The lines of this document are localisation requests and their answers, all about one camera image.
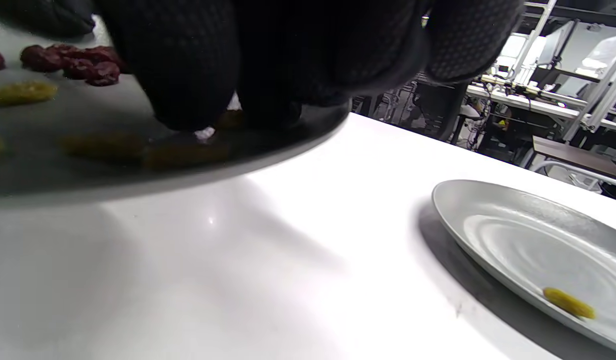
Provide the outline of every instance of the finger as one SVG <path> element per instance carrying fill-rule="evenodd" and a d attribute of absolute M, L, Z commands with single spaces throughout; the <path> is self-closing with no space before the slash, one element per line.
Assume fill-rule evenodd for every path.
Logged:
<path fill-rule="evenodd" d="M 451 83 L 483 73 L 522 13 L 523 0 L 436 0 L 426 26 L 432 46 L 428 75 Z"/>
<path fill-rule="evenodd" d="M 157 120 L 192 132 L 225 111 L 239 74 L 229 0 L 97 0 L 97 5 Z"/>
<path fill-rule="evenodd" d="M 289 3 L 234 1 L 242 58 L 237 92 L 250 128 L 288 128 L 300 115 L 300 105 L 283 86 Z"/>

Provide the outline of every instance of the desk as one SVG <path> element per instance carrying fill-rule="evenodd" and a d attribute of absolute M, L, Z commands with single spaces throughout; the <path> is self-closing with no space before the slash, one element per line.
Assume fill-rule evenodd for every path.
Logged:
<path fill-rule="evenodd" d="M 536 154 L 545 155 L 548 158 L 557 159 L 593 173 L 616 179 L 616 164 L 607 157 L 538 136 L 533 136 L 532 139 Z"/>
<path fill-rule="evenodd" d="M 493 91 L 491 92 L 492 96 L 488 96 L 488 92 L 480 86 L 470 85 L 468 86 L 468 91 L 466 91 L 468 96 L 474 96 L 477 98 L 488 99 L 491 98 L 493 101 L 497 101 L 498 103 L 502 103 L 508 105 L 509 107 L 515 107 L 519 109 L 529 110 L 532 107 L 532 111 L 538 114 L 544 114 L 550 117 L 557 117 L 558 119 L 564 120 L 574 120 L 579 115 L 579 111 L 574 109 L 568 109 L 565 107 L 560 107 L 557 105 L 546 104 L 541 101 L 532 101 L 530 102 L 527 98 L 518 95 L 506 95 L 501 91 Z"/>
<path fill-rule="evenodd" d="M 171 193 L 0 210 L 4 360 L 616 360 L 485 274 L 439 182 L 616 228 L 616 201 L 351 114 L 314 150 Z"/>

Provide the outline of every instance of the wall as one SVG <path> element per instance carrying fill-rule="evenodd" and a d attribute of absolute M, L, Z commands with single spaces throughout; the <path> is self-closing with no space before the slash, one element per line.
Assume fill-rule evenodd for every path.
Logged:
<path fill-rule="evenodd" d="M 602 25 L 602 28 L 598 32 L 594 32 L 587 29 L 588 25 L 589 23 L 584 22 L 577 25 L 568 46 L 566 46 L 563 55 L 561 55 L 561 64 L 559 64 L 557 68 L 575 71 L 582 66 L 583 59 L 585 59 L 601 41 L 616 36 L 616 27 Z M 577 91 L 586 84 L 588 84 L 586 80 L 570 78 L 563 84 L 559 93 L 567 96 L 577 96 Z"/>
<path fill-rule="evenodd" d="M 602 25 L 599 32 L 592 32 L 586 29 L 589 23 L 577 25 L 566 50 L 563 52 L 560 69 L 574 71 L 581 66 L 581 61 L 585 59 L 594 48 L 607 38 L 616 36 L 616 27 Z"/>

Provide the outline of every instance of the metal frame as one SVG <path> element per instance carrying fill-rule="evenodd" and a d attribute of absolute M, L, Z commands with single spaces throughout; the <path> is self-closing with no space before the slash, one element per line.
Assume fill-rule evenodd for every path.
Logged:
<path fill-rule="evenodd" d="M 608 112 L 613 109 L 616 104 L 616 80 L 613 82 L 613 86 L 610 87 L 608 93 L 601 99 L 594 112 L 590 117 L 582 118 L 582 125 L 591 132 L 596 132 L 602 121 L 605 120 Z"/>
<path fill-rule="evenodd" d="M 516 61 L 516 64 L 514 64 L 513 75 L 516 76 L 521 70 L 521 66 L 523 66 L 523 62 L 525 61 L 525 58 L 528 57 L 530 48 L 534 44 L 534 41 L 539 37 L 539 35 L 543 31 L 543 27 L 545 27 L 545 25 L 548 23 L 550 14 L 552 13 L 552 10 L 554 9 L 554 6 L 556 4 L 557 4 L 557 0 L 549 0 L 547 4 L 538 4 L 536 2 L 529 2 L 529 1 L 525 2 L 526 7 L 541 8 L 543 9 L 543 13 L 541 14 L 541 17 L 539 18 L 537 27 L 534 30 L 532 30 L 532 32 L 530 32 L 530 36 L 528 36 L 528 41 L 526 41 L 525 44 L 523 45 L 523 48 L 521 50 L 521 55 L 519 55 Z"/>
<path fill-rule="evenodd" d="M 539 162 L 538 164 L 534 164 L 533 166 L 530 167 L 530 171 L 536 173 L 537 171 L 545 167 L 548 167 L 548 166 L 564 167 L 570 171 L 574 171 L 575 173 L 580 173 L 582 175 L 589 176 L 590 178 L 597 179 L 601 182 L 609 183 L 610 185 L 616 185 L 616 178 L 607 177 L 600 173 L 595 173 L 593 171 L 589 171 L 584 168 L 573 166 L 572 164 L 568 164 L 566 162 L 560 162 L 560 161 L 554 161 L 554 160 L 544 160 L 542 162 Z"/>
<path fill-rule="evenodd" d="M 590 112 L 592 107 L 597 103 L 599 98 L 603 95 L 603 93 L 605 92 L 605 89 L 610 86 L 610 80 L 614 76 L 614 73 L 616 73 L 616 61 L 606 71 L 605 75 L 603 76 L 603 79 L 601 79 L 601 81 L 594 88 L 593 92 L 590 94 L 590 98 L 588 99 L 588 103 L 586 107 L 584 107 L 581 110 L 581 112 L 579 112 L 579 116 L 577 116 L 577 118 L 572 122 L 572 125 L 570 125 L 568 130 L 566 130 L 566 133 L 563 135 L 563 139 L 566 142 L 570 142 L 573 139 L 573 137 L 575 137 L 575 134 L 577 134 L 577 131 L 579 130 L 579 127 L 581 126 L 581 124 L 587 121 L 586 120 L 587 114 Z"/>

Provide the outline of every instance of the white table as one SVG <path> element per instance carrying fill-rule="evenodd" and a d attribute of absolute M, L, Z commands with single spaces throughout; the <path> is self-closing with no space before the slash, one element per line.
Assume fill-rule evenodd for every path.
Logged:
<path fill-rule="evenodd" d="M 457 251 L 429 205 L 457 178 L 616 227 L 614 200 L 352 114 L 247 176 L 0 211 L 0 360 L 615 358 Z"/>
<path fill-rule="evenodd" d="M 579 111 L 575 109 L 568 109 L 566 107 L 560 107 L 557 105 L 547 104 L 541 101 L 530 102 L 527 98 L 518 95 L 506 95 L 502 91 L 488 92 L 480 86 L 469 85 L 466 91 L 467 95 L 474 96 L 482 99 L 492 99 L 498 103 L 508 105 L 509 107 L 530 110 L 533 112 L 544 114 L 550 117 L 556 117 L 566 121 L 574 120 L 579 115 Z"/>

